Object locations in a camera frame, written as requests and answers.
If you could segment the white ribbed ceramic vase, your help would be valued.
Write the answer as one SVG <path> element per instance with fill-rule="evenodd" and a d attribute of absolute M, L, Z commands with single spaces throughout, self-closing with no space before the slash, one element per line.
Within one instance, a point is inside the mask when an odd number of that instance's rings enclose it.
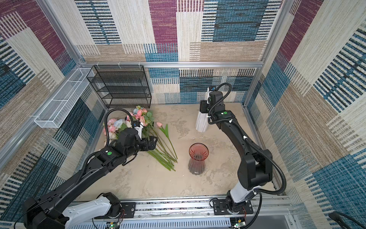
<path fill-rule="evenodd" d="M 195 128 L 198 132 L 205 132 L 208 127 L 208 114 L 207 113 L 201 113 L 198 112 Z"/>

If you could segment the red glass vase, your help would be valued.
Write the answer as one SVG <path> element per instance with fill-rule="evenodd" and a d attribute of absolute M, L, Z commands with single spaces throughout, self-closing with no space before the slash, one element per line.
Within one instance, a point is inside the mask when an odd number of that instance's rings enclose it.
<path fill-rule="evenodd" d="M 202 143 L 195 143 L 189 148 L 190 160 L 188 169 L 193 175 L 201 175 L 205 170 L 205 160 L 209 156 L 209 150 Z"/>

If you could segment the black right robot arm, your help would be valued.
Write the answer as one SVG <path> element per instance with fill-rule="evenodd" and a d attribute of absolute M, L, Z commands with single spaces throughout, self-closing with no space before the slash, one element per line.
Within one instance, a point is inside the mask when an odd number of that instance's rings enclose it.
<path fill-rule="evenodd" d="M 240 156 L 237 171 L 238 183 L 226 195 L 226 209 L 230 214 L 244 210 L 258 194 L 280 195 L 287 187 L 282 169 L 274 162 L 269 150 L 263 150 L 242 129 L 232 111 L 227 110 L 224 100 L 232 90 L 230 83 L 208 88 L 208 98 L 200 102 L 200 112 L 207 115 L 209 125 L 217 127 L 226 134 Z M 281 187 L 276 191 L 262 187 L 273 180 L 276 170 L 281 178 Z"/>

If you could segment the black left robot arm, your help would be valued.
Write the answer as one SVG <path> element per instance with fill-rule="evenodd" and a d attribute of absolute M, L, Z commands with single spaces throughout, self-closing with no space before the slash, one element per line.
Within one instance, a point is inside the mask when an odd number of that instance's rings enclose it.
<path fill-rule="evenodd" d="M 127 110 L 122 111 L 129 116 L 131 127 L 121 131 L 116 140 L 107 137 L 105 147 L 90 154 L 82 168 L 56 189 L 38 199 L 29 198 L 24 202 L 20 219 L 25 228 L 69 229 L 95 217 L 120 216 L 121 202 L 112 193 L 103 194 L 72 209 L 69 205 L 100 178 L 132 162 L 138 152 L 156 148 L 158 137 L 149 135 L 143 138 L 142 122 L 135 121 Z"/>

